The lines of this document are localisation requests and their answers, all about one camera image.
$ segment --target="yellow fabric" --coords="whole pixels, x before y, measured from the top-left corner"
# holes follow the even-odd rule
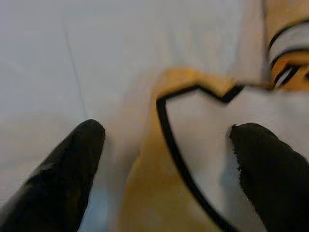
[[[191,69],[173,69],[162,74],[153,92],[149,132],[127,181],[119,231],[220,231],[182,180],[163,137],[156,110],[159,97],[196,84],[210,88],[218,96],[234,86],[230,81]]]
[[[266,0],[268,43],[282,28],[309,17],[308,0]]]

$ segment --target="stuffed toy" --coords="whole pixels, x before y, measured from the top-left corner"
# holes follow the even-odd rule
[[[233,124],[261,124],[301,154],[309,151],[304,142],[309,137],[309,4],[266,0],[265,5],[268,88],[190,68],[161,75],[140,156],[127,180],[119,231],[265,231],[264,226],[304,231],[293,230],[293,223],[271,227],[261,214],[263,226],[247,198],[239,197],[239,176],[229,172],[237,168],[229,167],[233,152],[226,135]]]

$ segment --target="white fabric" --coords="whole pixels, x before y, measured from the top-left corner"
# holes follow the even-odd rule
[[[112,231],[160,70],[262,73],[255,0],[0,0],[0,34],[0,205],[95,118],[108,138],[80,231]]]
[[[308,101],[307,93],[268,93],[249,87],[228,105],[201,92],[168,101],[176,142],[195,181],[212,205],[240,231],[265,229],[239,186],[229,128],[258,123],[308,159],[309,109],[304,107]]]
[[[269,51],[269,59],[273,61],[282,52],[300,47],[309,47],[309,23],[292,27],[281,34]]]

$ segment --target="white bedsheet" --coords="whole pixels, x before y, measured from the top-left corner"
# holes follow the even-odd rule
[[[112,230],[159,72],[258,82],[255,0],[0,0],[0,205],[79,122],[107,130],[80,231]]]

